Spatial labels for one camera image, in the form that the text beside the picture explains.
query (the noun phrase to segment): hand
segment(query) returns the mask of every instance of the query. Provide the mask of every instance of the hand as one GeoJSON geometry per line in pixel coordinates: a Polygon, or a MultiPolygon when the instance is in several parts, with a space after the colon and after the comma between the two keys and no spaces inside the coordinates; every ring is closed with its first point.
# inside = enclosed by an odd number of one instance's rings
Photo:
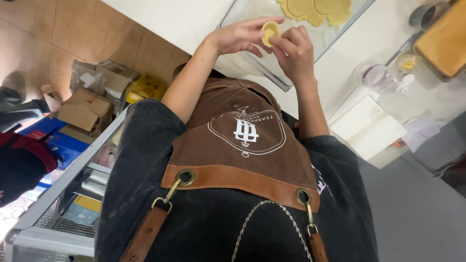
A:
{"type": "Polygon", "coordinates": [[[218,55],[233,54],[239,51],[249,51],[262,58],[263,55],[253,44],[260,45],[268,53],[271,51],[264,46],[261,38],[264,35],[262,26],[267,21],[279,24],[285,21],[284,17],[261,17],[233,23],[210,33],[204,41],[213,45],[218,55]]]}
{"type": "Polygon", "coordinates": [[[304,26],[290,28],[270,42],[278,64],[297,89],[315,81],[314,46],[304,26]]]}

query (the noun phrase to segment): glass baking dish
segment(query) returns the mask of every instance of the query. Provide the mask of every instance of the glass baking dish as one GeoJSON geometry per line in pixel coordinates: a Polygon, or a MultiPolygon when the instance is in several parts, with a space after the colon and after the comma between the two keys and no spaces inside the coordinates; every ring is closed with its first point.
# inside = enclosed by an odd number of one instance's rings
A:
{"type": "MultiPolygon", "coordinates": [[[[352,15],[348,22],[335,27],[329,25],[328,20],[325,20],[321,26],[315,28],[306,20],[298,22],[286,17],[280,4],[277,3],[276,0],[233,0],[220,22],[219,27],[222,28],[238,21],[262,16],[285,16],[285,22],[280,25],[280,30],[284,32],[291,27],[304,25],[314,45],[314,58],[315,61],[317,61],[374,1],[375,0],[353,0],[351,5],[352,15]]],[[[264,54],[264,58],[258,58],[249,52],[242,52],[242,55],[248,62],[252,63],[260,72],[270,78],[270,80],[285,92],[290,90],[293,83],[291,83],[281,70],[277,58],[274,55],[267,55],[265,51],[261,48],[259,49],[264,54]]]]}

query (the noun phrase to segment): countertop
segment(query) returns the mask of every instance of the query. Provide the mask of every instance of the countertop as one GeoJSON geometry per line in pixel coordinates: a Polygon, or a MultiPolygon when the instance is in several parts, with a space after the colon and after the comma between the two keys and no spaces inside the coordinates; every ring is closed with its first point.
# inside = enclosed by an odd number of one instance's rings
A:
{"type": "MultiPolygon", "coordinates": [[[[193,54],[206,35],[213,31],[232,0],[102,0],[135,20],[170,43],[193,54]]],[[[408,18],[425,0],[376,0],[361,17],[315,63],[319,95],[327,120],[358,86],[354,68],[363,61],[384,64],[400,46],[416,32],[408,25],[408,18]]],[[[248,74],[237,64],[238,56],[221,56],[215,68],[221,73],[255,81],[267,88],[284,111],[298,118],[295,89],[283,92],[278,86],[257,73],[248,74]]],[[[419,73],[407,96],[415,110],[430,110],[434,118],[445,124],[466,111],[466,80],[442,83],[425,69],[419,73]]],[[[381,168],[406,151],[388,148],[373,161],[381,168]]]]}

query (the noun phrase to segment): white wall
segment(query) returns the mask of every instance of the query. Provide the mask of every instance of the white wall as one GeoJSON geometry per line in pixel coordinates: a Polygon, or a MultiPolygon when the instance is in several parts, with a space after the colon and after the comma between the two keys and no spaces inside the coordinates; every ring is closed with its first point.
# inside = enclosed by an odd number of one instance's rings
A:
{"type": "Polygon", "coordinates": [[[466,199],[406,154],[360,161],[381,262],[466,261],[466,199]]]}

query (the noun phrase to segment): forearm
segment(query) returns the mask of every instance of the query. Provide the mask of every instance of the forearm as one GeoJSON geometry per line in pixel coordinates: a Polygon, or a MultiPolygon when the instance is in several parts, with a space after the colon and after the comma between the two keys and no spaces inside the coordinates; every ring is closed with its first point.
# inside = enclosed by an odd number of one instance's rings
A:
{"type": "Polygon", "coordinates": [[[296,86],[298,96],[299,134],[301,139],[330,135],[317,90],[317,80],[313,79],[296,86]]]}
{"type": "Polygon", "coordinates": [[[164,103],[183,123],[188,123],[215,62],[218,50],[206,38],[171,83],[164,97],[164,103]]]}

